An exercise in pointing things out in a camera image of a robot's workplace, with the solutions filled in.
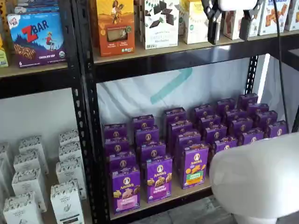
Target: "shelf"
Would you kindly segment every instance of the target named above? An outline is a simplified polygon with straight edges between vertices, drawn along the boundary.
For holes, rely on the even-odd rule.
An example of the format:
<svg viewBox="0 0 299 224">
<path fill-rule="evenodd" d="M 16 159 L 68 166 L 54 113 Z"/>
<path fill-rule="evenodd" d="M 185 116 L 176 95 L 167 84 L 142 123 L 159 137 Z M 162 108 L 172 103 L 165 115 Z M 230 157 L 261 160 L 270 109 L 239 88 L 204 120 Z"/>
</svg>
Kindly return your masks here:
<svg viewBox="0 0 299 224">
<path fill-rule="evenodd" d="M 178 182 L 178 176 L 173 173 L 171 187 L 171 197 L 154 203 L 147 203 L 145 187 L 142 187 L 140 208 L 117 215 L 114 214 L 112 201 L 110 201 L 111 222 L 122 224 L 130 223 L 140 219 L 141 217 L 148 217 L 212 195 L 211 184 L 208 176 L 206 176 L 206 180 L 203 184 L 184 190 L 181 189 L 181 186 Z"/>
<path fill-rule="evenodd" d="M 145 50 L 141 43 L 136 42 L 135 53 L 111 57 L 100 57 L 99 50 L 94 49 L 96 81 L 101 83 L 263 55 L 278 46 L 276 37 L 276 34 L 256 36 L 245 42 L 221 35 L 217 45 L 208 42 L 188 45 L 179 39 L 176 47 L 152 50 Z M 298 38 L 298 30 L 285 31 L 281 34 L 283 48 L 299 48 Z"/>
<path fill-rule="evenodd" d="M 0 99 L 69 88 L 73 80 L 67 63 L 20 69 L 13 57 L 9 67 L 0 68 Z"/>
</svg>

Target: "white product box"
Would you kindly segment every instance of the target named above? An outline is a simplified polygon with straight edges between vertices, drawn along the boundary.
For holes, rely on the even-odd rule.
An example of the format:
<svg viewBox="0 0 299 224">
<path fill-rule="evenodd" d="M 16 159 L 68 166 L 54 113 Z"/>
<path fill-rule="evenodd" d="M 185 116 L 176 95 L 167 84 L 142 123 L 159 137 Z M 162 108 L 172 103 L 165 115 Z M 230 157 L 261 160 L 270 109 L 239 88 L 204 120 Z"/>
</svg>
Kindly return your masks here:
<svg viewBox="0 0 299 224">
<path fill-rule="evenodd" d="M 144 4 L 145 49 L 178 45 L 179 0 L 163 0 Z"/>
<path fill-rule="evenodd" d="M 16 172 L 38 168 L 43 172 L 40 156 L 36 149 L 28 150 L 23 154 L 16 155 L 14 158 L 14 169 Z"/>
<path fill-rule="evenodd" d="M 71 129 L 70 131 L 59 135 L 60 146 L 64 146 L 74 141 L 80 141 L 79 133 L 77 129 Z"/>
<path fill-rule="evenodd" d="M 34 192 L 6 199 L 3 214 L 7 224 L 43 224 Z"/>
<path fill-rule="evenodd" d="M 0 185 L 4 191 L 4 199 L 13 196 L 14 191 L 11 187 L 13 176 L 4 159 L 0 159 Z"/>
<path fill-rule="evenodd" d="M 49 168 L 48 168 L 47 159 L 46 159 L 46 151 L 44 151 L 43 148 L 44 147 L 43 147 L 43 143 L 42 143 L 42 137 L 41 136 L 32 136 L 32 137 L 25 138 L 25 139 L 21 140 L 20 146 L 19 146 L 19 151 L 22 154 L 28 150 L 37 149 L 38 154 L 41 159 L 41 166 L 43 167 L 45 174 L 48 174 Z"/>
<path fill-rule="evenodd" d="M 52 186 L 51 202 L 58 224 L 84 224 L 78 184 L 75 180 Z"/>
<path fill-rule="evenodd" d="M 14 154 L 8 142 L 0 143 L 0 159 L 1 158 L 7 162 L 10 172 L 13 174 Z"/>
<path fill-rule="evenodd" d="M 85 178 L 80 159 L 69 159 L 56 164 L 56 175 L 59 183 L 77 180 L 81 199 L 86 199 Z"/>
<path fill-rule="evenodd" d="M 299 0 L 291 0 L 290 2 L 285 29 L 289 31 L 299 29 Z"/>
<path fill-rule="evenodd" d="M 41 169 L 38 168 L 16 172 L 14 174 L 12 186 L 15 195 L 34 191 L 38 208 L 41 212 L 47 211 L 49 199 Z"/>
<path fill-rule="evenodd" d="M 290 0 L 279 0 L 276 2 L 278 10 L 279 30 L 282 33 L 285 29 L 285 21 L 289 11 Z M 263 5 L 261 23 L 258 29 L 258 34 L 265 35 L 275 33 L 277 33 L 277 26 L 274 4 L 273 0 L 267 0 Z"/>
<path fill-rule="evenodd" d="M 229 11 L 225 13 L 223 34 L 232 40 L 239 39 L 243 10 Z"/>
<path fill-rule="evenodd" d="M 209 20 L 204 12 L 201 0 L 185 0 L 187 11 L 185 12 L 184 42 L 187 44 L 207 42 L 207 32 Z M 221 16 L 218 20 L 218 31 L 216 33 L 219 40 Z"/>
</svg>

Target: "tiled floor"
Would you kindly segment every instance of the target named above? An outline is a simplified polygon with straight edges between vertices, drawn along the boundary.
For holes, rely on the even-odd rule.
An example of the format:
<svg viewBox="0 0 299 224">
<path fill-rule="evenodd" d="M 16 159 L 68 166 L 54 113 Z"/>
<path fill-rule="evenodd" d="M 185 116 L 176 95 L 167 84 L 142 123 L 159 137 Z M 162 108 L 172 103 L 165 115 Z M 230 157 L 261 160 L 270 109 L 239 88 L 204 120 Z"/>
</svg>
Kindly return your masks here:
<svg viewBox="0 0 299 224">
<path fill-rule="evenodd" d="M 277 224 L 297 224 L 299 212 L 280 218 Z M 144 218 L 132 224 L 236 224 L 213 196 L 169 211 Z"/>
</svg>

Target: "purple cereal box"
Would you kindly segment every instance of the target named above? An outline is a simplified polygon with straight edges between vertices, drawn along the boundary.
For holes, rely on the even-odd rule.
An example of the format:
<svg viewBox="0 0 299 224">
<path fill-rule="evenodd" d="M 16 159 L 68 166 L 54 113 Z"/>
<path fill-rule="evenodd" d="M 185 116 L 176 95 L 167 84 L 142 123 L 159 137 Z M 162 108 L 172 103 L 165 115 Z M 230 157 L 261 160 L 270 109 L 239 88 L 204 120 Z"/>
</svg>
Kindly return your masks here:
<svg viewBox="0 0 299 224">
<path fill-rule="evenodd" d="M 233 109 L 226 111 L 223 116 L 223 123 L 229 125 L 232 120 L 237 120 L 239 118 L 246 118 L 247 112 L 243 109 Z"/>
<path fill-rule="evenodd" d="M 175 157 L 175 163 L 179 167 L 179 159 L 182 154 L 182 147 L 185 145 L 194 145 L 201 143 L 201 135 L 198 130 L 191 130 L 185 133 L 179 133 L 176 136 L 175 147 L 173 148 L 172 155 Z"/>
<path fill-rule="evenodd" d="M 204 131 L 205 128 L 212 125 L 219 125 L 221 123 L 221 117 L 218 114 L 208 115 L 204 118 L 199 119 L 199 130 Z"/>
<path fill-rule="evenodd" d="M 171 149 L 175 144 L 175 136 L 178 133 L 184 133 L 186 131 L 190 131 L 193 128 L 193 124 L 189 120 L 179 120 L 175 123 L 170 123 L 168 127 L 168 140 L 167 140 L 167 148 L 168 152 L 171 152 Z"/>
<path fill-rule="evenodd" d="M 235 108 L 235 100 L 232 98 L 222 99 L 217 101 L 217 112 L 224 115 L 225 111 L 233 110 Z"/>
<path fill-rule="evenodd" d="M 265 129 L 267 125 L 274 124 L 277 121 L 277 113 L 275 111 L 267 111 L 256 114 L 254 127 Z"/>
<path fill-rule="evenodd" d="M 238 146 L 247 145 L 263 139 L 263 131 L 261 128 L 253 128 L 250 131 L 240 133 L 238 136 Z"/>
<path fill-rule="evenodd" d="M 112 173 L 115 214 L 140 207 L 140 170 L 132 166 Z"/>
<path fill-rule="evenodd" d="M 257 103 L 258 95 L 256 93 L 239 95 L 237 108 L 239 109 L 247 109 L 248 104 Z"/>
<path fill-rule="evenodd" d="M 127 136 L 127 125 L 126 124 L 111 124 L 104 126 L 104 138 L 121 138 Z"/>
<path fill-rule="evenodd" d="M 224 125 L 213 125 L 207 127 L 204 131 L 204 140 L 206 143 L 213 144 L 214 141 L 226 136 L 228 127 Z"/>
<path fill-rule="evenodd" d="M 155 118 L 152 114 L 133 118 L 133 128 L 142 129 L 146 127 L 153 127 Z"/>
<path fill-rule="evenodd" d="M 120 153 L 120 152 L 128 152 L 129 141 L 126 137 L 106 139 L 104 148 L 105 148 L 106 156 L 115 153 Z"/>
<path fill-rule="evenodd" d="M 157 125 L 136 129 L 135 142 L 137 146 L 143 145 L 147 141 L 159 141 L 159 128 Z"/>
<path fill-rule="evenodd" d="M 193 121 L 194 123 L 197 123 L 200 118 L 206 117 L 207 115 L 213 115 L 213 114 L 214 114 L 214 108 L 210 104 L 197 106 L 193 110 Z"/>
<path fill-rule="evenodd" d="M 249 131 L 252 128 L 252 125 L 253 120 L 250 117 L 232 120 L 229 123 L 228 133 L 229 135 L 237 136 L 238 133 Z"/>
<path fill-rule="evenodd" d="M 247 113 L 252 119 L 255 118 L 255 115 L 260 112 L 267 112 L 269 111 L 268 104 L 248 104 L 247 106 Z"/>
<path fill-rule="evenodd" d="M 164 156 L 166 154 L 166 145 L 163 140 L 158 142 L 151 141 L 146 142 L 141 146 L 140 149 L 140 161 L 141 163 L 146 162 L 146 160 L 154 159 L 158 156 Z"/>
<path fill-rule="evenodd" d="M 179 178 L 182 189 L 187 189 L 205 181 L 209 147 L 205 143 L 184 148 Z"/>
<path fill-rule="evenodd" d="M 109 170 L 124 169 L 136 165 L 136 157 L 133 151 L 120 152 L 108 157 Z"/>
<path fill-rule="evenodd" d="M 169 155 L 147 160 L 145 168 L 148 203 L 171 196 L 172 158 Z"/>
<path fill-rule="evenodd" d="M 267 125 L 265 129 L 265 138 L 275 138 L 280 135 L 287 134 L 286 122 L 284 120 Z"/>
</svg>

